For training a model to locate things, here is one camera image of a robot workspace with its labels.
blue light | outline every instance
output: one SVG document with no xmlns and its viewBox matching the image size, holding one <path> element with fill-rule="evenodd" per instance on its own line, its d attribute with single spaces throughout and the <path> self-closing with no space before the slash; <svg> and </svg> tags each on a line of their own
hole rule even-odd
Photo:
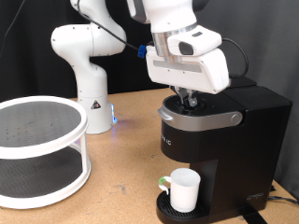
<svg viewBox="0 0 299 224">
<path fill-rule="evenodd" d="M 112 122 L 116 123 L 118 119 L 114 117 L 114 105 L 111 105 L 111 107 L 112 107 Z"/>
</svg>

table surface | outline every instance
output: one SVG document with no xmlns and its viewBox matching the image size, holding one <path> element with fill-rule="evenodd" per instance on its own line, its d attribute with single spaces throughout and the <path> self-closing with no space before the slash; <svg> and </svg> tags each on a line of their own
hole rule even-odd
<svg viewBox="0 0 299 224">
<path fill-rule="evenodd" d="M 0 208 L 0 224 L 24 223 L 161 223 L 156 216 L 158 180 L 179 167 L 160 150 L 161 119 L 157 109 L 169 89 L 109 95 L 118 124 L 102 134 L 88 135 L 92 173 L 69 198 L 30 210 Z M 292 198 L 278 183 L 271 196 Z M 299 223 L 299 206 L 272 201 L 260 212 L 268 223 Z M 246 224 L 242 217 L 220 224 Z"/>
</svg>

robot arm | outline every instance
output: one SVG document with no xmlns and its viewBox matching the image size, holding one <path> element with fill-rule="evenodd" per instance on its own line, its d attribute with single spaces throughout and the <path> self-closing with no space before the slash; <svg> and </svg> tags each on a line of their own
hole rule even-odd
<svg viewBox="0 0 299 224">
<path fill-rule="evenodd" d="M 197 24 L 194 11 L 208 0 L 127 0 L 133 19 L 150 21 L 154 47 L 147 47 L 152 81 L 175 87 L 192 101 L 194 91 L 216 94 L 229 86 L 221 35 Z"/>
<path fill-rule="evenodd" d="M 78 9 L 78 0 L 71 0 Z M 125 32 L 110 17 L 106 0 L 84 0 L 80 2 L 81 12 L 99 21 L 107 29 L 126 40 Z M 56 28 L 51 36 L 54 51 L 73 68 L 78 87 L 78 103 L 88 116 L 87 133 L 103 133 L 115 123 L 113 106 L 107 97 L 107 73 L 90 62 L 90 57 L 109 56 L 120 53 L 125 45 L 118 39 L 99 29 L 96 24 L 75 24 Z"/>
</svg>

round mesh tray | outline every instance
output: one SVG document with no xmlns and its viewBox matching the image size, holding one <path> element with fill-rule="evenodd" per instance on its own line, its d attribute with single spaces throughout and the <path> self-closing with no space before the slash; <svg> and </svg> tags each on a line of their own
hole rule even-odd
<svg viewBox="0 0 299 224">
<path fill-rule="evenodd" d="M 82 174 L 81 154 L 66 147 L 41 157 L 0 160 L 0 195 L 33 198 L 53 193 Z"/>
<path fill-rule="evenodd" d="M 76 129 L 81 115 L 70 105 L 29 102 L 0 110 L 0 147 L 48 143 Z"/>
</svg>

black coffee maker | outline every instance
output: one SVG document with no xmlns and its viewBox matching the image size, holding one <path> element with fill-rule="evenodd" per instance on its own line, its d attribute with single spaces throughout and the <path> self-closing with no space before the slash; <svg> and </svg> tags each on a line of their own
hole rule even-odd
<svg viewBox="0 0 299 224">
<path fill-rule="evenodd" d="M 164 100 L 161 150 L 201 176 L 196 208 L 180 213 L 165 191 L 157 216 L 167 224 L 212 223 L 265 208 L 292 102 L 240 78 L 216 95 L 197 93 L 196 108 Z"/>
</svg>

